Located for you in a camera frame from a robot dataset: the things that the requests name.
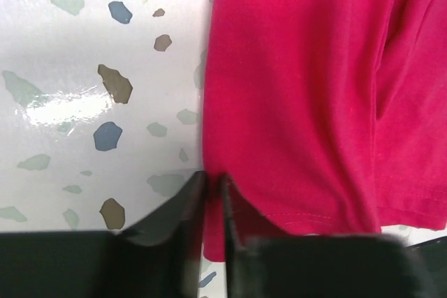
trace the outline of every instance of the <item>red fabric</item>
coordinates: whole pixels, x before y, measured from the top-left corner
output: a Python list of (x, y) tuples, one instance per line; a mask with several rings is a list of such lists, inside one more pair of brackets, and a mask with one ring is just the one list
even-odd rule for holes
[(214, 0), (205, 256), (223, 260), (214, 181), (291, 234), (447, 220), (447, 0)]

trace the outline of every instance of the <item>red garment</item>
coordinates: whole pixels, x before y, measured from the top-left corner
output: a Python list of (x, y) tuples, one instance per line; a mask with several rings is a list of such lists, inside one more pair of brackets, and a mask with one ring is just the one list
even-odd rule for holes
[(205, 169), (291, 234), (443, 228), (446, 84), (447, 0), (214, 0)]

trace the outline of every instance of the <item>black object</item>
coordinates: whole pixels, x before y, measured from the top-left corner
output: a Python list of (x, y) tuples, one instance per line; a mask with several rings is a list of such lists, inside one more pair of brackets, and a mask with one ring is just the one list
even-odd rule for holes
[[(0, 298), (196, 298), (205, 193), (197, 172), (117, 235), (0, 234)], [(291, 237), (228, 177), (222, 195), (229, 298), (447, 297), (447, 239), (403, 248), (390, 237)]]

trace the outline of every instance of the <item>blue speck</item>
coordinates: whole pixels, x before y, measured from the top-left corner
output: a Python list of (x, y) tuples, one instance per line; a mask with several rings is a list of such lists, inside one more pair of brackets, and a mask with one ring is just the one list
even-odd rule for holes
[(212, 281), (212, 279), (214, 277), (216, 277), (216, 272), (213, 271), (211, 274), (209, 274), (208, 276), (206, 276), (203, 280), (201, 280), (198, 284), (199, 288), (204, 288), (205, 286), (207, 286), (208, 284), (210, 284), (210, 281)]
[(112, 1), (109, 3), (109, 10), (112, 18), (122, 24), (128, 24), (133, 16), (122, 1)]
[(122, 128), (115, 125), (114, 122), (110, 121), (100, 125), (93, 133), (96, 149), (100, 151), (115, 149), (122, 133)]

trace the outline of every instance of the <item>speckled surface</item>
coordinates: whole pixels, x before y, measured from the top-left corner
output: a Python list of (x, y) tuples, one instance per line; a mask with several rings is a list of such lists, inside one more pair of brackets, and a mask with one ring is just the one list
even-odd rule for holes
[[(201, 167), (211, 6), (0, 0), (0, 231), (120, 230)], [(200, 296), (224, 297), (224, 272), (204, 260)]]

